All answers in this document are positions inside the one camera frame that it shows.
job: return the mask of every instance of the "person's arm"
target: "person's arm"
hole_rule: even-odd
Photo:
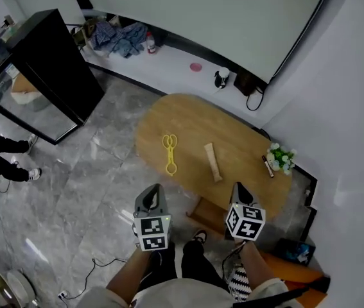
[[[240,252],[240,258],[245,267],[248,284],[252,290],[267,280],[275,278],[273,271],[261,257],[253,242],[249,241],[244,245]]]
[[[284,282],[276,278],[253,242],[247,242],[240,252],[248,284],[252,289],[248,300],[262,299],[288,291]],[[303,308],[296,300],[284,302],[278,307]]]
[[[150,252],[137,248],[106,288],[130,305],[148,266],[149,257]]]

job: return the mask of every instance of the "wooden stick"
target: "wooden stick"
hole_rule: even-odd
[[[204,148],[206,150],[207,158],[209,159],[210,168],[212,169],[214,182],[219,182],[220,180],[223,180],[223,178],[220,176],[216,157],[214,156],[213,143],[206,144]]]

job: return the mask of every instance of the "striped fabric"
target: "striped fabric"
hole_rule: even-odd
[[[246,301],[247,297],[252,292],[248,285],[248,279],[243,265],[233,270],[230,274],[229,289],[231,295],[239,302]]]

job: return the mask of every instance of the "white plate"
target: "white plate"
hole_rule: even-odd
[[[23,307],[35,299],[34,290],[22,273],[17,270],[11,270],[6,274],[6,276],[9,287],[19,299]]]

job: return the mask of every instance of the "white bottle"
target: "white bottle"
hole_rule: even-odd
[[[156,52],[155,39],[149,31],[146,34],[146,45],[148,46],[149,54],[154,54]]]

